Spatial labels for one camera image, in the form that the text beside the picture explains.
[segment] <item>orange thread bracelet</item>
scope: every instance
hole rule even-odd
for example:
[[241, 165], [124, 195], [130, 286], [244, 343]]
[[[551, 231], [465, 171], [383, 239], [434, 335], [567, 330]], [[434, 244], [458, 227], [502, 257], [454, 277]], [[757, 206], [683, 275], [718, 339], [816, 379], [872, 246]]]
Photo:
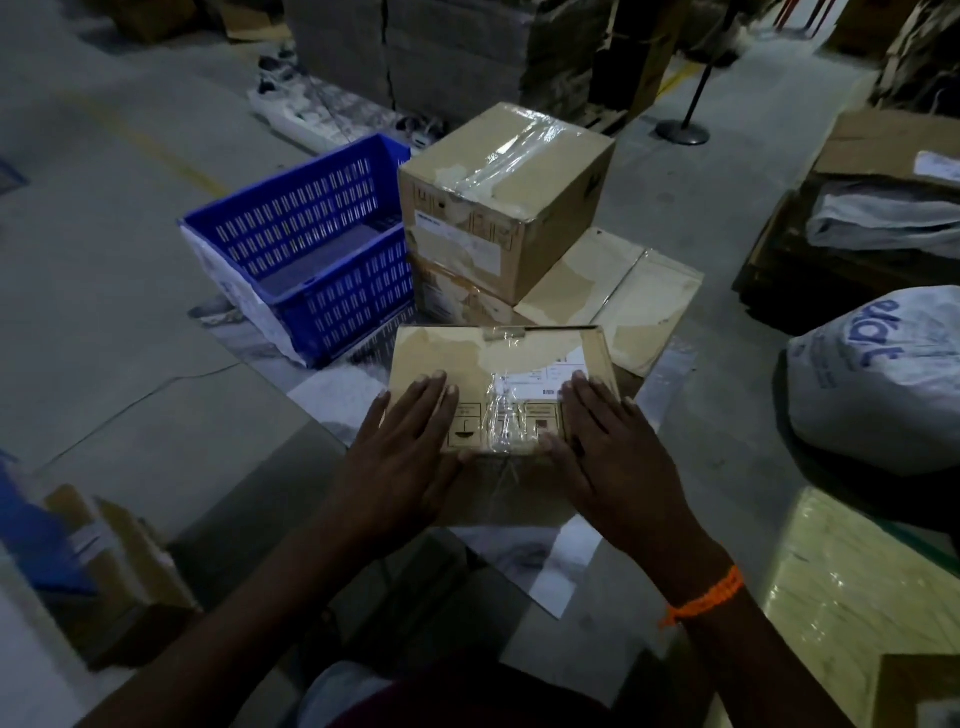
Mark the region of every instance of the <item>orange thread bracelet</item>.
[[660, 629], [672, 627], [680, 619], [690, 619], [709, 612], [714, 607], [730, 601], [743, 588], [743, 574], [736, 564], [720, 581], [710, 587], [709, 591], [693, 601], [688, 601], [682, 607], [667, 606], [666, 617], [660, 622]]

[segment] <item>small cardboard box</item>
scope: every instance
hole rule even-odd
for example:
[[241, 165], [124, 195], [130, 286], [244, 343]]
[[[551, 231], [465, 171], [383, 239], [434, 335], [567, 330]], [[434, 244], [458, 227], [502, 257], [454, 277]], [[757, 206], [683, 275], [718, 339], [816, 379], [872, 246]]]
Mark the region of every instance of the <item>small cardboard box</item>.
[[960, 655], [884, 655], [874, 728], [952, 726], [960, 718]]
[[613, 140], [498, 104], [399, 171], [407, 248], [518, 303], [593, 222]]
[[60, 517], [99, 595], [50, 604], [60, 628], [94, 669], [151, 662], [200, 609], [170, 555], [129, 511], [62, 485], [44, 500]]
[[401, 327], [390, 390], [394, 401], [422, 374], [443, 369], [460, 387], [444, 450], [530, 454], [539, 435], [565, 436], [558, 393], [577, 370], [617, 393], [599, 327]]
[[515, 306], [411, 256], [420, 311], [450, 324], [603, 328], [620, 390], [650, 373], [703, 274], [599, 228], [587, 230]]

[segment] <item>stanchion base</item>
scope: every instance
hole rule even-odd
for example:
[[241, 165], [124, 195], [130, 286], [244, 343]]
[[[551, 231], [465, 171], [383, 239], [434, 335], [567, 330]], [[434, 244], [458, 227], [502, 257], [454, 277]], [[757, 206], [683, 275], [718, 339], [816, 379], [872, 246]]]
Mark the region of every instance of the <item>stanchion base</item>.
[[710, 141], [710, 132], [699, 124], [691, 123], [684, 129], [682, 121], [661, 121], [654, 131], [661, 139], [666, 139], [672, 144], [682, 144], [685, 147], [699, 147]]

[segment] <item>cardboard box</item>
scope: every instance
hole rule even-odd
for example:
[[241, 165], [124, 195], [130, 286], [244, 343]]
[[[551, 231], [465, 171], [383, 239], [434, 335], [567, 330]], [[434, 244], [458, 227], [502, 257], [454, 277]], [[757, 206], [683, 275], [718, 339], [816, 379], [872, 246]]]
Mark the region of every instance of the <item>cardboard box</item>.
[[94, 669], [151, 662], [200, 609], [170, 555], [129, 511], [60, 486], [44, 505], [70, 540], [99, 593], [82, 603], [51, 604], [67, 639]]
[[590, 101], [626, 109], [634, 119], [653, 106], [690, 10], [690, 0], [621, 3], [609, 46], [596, 55]]
[[193, 0], [105, 0], [104, 10], [117, 30], [141, 43], [159, 43], [197, 17]]
[[[952, 720], [944, 720], [947, 716], [952, 716]], [[883, 656], [876, 687], [874, 728], [949, 726], [955, 725], [959, 716], [960, 655]]]
[[814, 175], [916, 182], [960, 191], [960, 120], [894, 109], [837, 116]]
[[613, 140], [498, 104], [399, 171], [407, 249], [514, 304], [593, 222]]
[[587, 230], [516, 306], [415, 256], [411, 263], [418, 309], [445, 323], [599, 325], [628, 396], [650, 373], [704, 279], [599, 228]]
[[530, 454], [541, 432], [565, 436], [557, 395], [577, 370], [617, 392], [599, 327], [401, 327], [390, 374], [394, 401], [438, 369], [460, 387], [447, 451]]
[[858, 58], [881, 60], [919, 0], [851, 0], [824, 47]]

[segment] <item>left hand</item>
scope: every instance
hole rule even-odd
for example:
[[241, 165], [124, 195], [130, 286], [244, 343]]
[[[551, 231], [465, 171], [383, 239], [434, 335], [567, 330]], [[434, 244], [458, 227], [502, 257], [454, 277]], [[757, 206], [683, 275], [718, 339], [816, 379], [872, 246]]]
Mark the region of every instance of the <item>left hand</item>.
[[468, 459], [440, 452], [460, 400], [459, 389], [445, 385], [446, 372], [421, 377], [386, 418], [390, 392], [377, 397], [324, 505], [329, 522], [371, 558], [400, 548], [437, 519]]

